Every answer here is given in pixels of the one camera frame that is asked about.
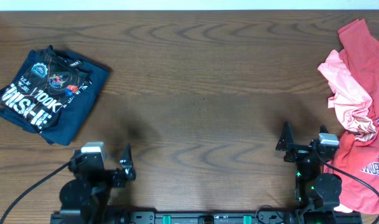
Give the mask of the black orange-patterned cycling jersey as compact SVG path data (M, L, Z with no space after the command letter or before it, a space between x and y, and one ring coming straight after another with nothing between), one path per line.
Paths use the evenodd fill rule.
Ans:
M78 69L81 65L50 45L5 88L0 103L39 133L53 126L60 111L91 85L89 73Z

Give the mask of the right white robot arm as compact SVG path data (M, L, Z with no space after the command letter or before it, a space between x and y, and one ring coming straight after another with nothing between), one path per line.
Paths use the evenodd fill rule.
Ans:
M299 208L284 213L284 223L335 221L333 212L340 204L342 179L335 174L324 173L322 168L333 159L338 148L337 136L328 133L325 126L321 126L317 139L308 145L300 145L294 142L289 123L284 123L276 150L285 153L285 162L296 165L294 194L300 203Z

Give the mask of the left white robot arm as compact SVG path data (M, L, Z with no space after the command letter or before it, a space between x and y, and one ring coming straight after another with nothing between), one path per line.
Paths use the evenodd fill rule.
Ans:
M111 189L136 179L131 146L124 147L120 168L105 169L103 142L88 142L76 150L68 169L75 178L60 191L62 223L129 223L124 210L108 206Z

